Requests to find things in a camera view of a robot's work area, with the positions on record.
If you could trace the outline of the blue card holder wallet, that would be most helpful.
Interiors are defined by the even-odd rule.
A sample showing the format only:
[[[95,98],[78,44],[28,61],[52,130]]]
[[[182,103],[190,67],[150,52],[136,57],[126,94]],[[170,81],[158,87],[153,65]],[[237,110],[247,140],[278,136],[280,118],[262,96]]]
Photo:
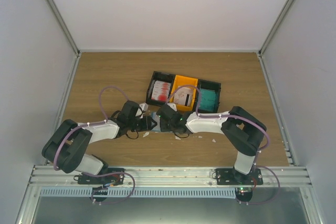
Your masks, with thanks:
[[[151,131],[153,131],[153,132],[161,132],[160,117],[156,114],[156,112],[152,112],[151,113],[151,118],[156,123],[155,127]]]

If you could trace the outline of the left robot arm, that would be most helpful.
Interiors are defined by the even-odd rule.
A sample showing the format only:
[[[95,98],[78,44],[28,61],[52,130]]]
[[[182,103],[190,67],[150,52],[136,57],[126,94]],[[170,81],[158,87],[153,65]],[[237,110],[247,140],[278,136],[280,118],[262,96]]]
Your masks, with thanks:
[[[66,174],[78,171],[90,174],[96,184],[103,184],[108,179],[108,164],[102,159],[86,153],[90,144],[113,140],[128,132],[140,133],[152,130],[157,121],[145,115],[146,103],[138,104],[127,101],[120,111],[100,122],[76,123],[64,120],[42,149],[42,156],[53,163],[54,170]]]

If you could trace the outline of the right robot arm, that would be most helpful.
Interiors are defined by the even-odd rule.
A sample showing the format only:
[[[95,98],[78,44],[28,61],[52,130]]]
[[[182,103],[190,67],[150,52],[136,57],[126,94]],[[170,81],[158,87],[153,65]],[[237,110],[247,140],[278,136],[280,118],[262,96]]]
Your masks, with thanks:
[[[270,143],[266,126],[239,106],[223,113],[185,112],[181,114],[171,103],[156,112],[162,132],[176,135],[217,133],[227,137],[237,150],[232,169],[233,180],[240,185],[251,179],[258,153]]]

